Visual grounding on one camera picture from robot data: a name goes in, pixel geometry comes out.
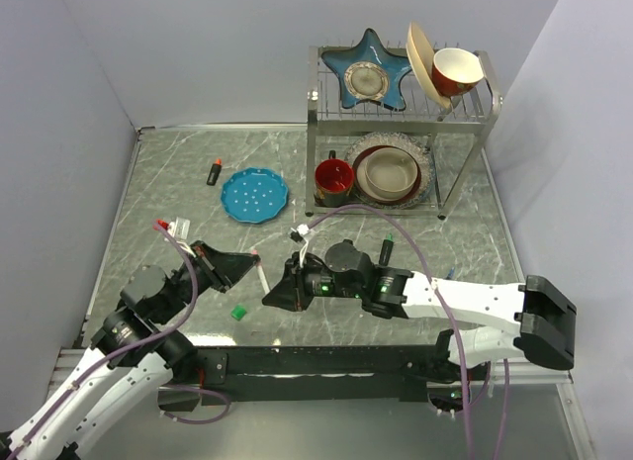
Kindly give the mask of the white pink-tipped marker pen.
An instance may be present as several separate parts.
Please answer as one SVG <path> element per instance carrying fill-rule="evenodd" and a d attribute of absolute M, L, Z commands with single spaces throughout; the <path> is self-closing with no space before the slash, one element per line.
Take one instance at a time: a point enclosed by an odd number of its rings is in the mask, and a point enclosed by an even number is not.
<path fill-rule="evenodd" d="M 270 286 L 269 286 L 265 271 L 263 269 L 263 264 L 261 260 L 258 260 L 256 263 L 256 271 L 257 271 L 258 278 L 260 280 L 264 293 L 268 294 L 270 292 Z"/>

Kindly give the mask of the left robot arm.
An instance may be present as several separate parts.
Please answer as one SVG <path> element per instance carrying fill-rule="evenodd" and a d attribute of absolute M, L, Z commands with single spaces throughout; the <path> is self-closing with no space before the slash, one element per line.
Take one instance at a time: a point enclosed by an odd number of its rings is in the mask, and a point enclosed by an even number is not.
<path fill-rule="evenodd" d="M 173 318 L 188 318 L 208 289 L 228 291 L 260 258 L 201 241 L 183 256 L 171 273 L 155 265 L 133 273 L 66 380 L 23 425 L 2 433 L 2 458 L 70 459 L 78 453 L 79 434 L 104 427 L 134 396 L 195 374 L 197 349 Z"/>

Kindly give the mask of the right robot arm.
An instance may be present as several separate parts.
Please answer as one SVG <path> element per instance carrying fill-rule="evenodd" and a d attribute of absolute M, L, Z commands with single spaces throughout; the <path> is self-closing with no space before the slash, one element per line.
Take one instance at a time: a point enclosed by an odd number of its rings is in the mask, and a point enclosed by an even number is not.
<path fill-rule="evenodd" d="M 501 285 L 427 277 L 378 265 L 346 239 L 323 258 L 305 250 L 293 253 L 262 303 L 298 313 L 317 297 L 356 300 L 385 320 L 468 323 L 470 329 L 454 331 L 432 356 L 434 371 L 444 379 L 458 377 L 466 367 L 518 356 L 550 370 L 575 365 L 577 308 L 543 276 Z"/>

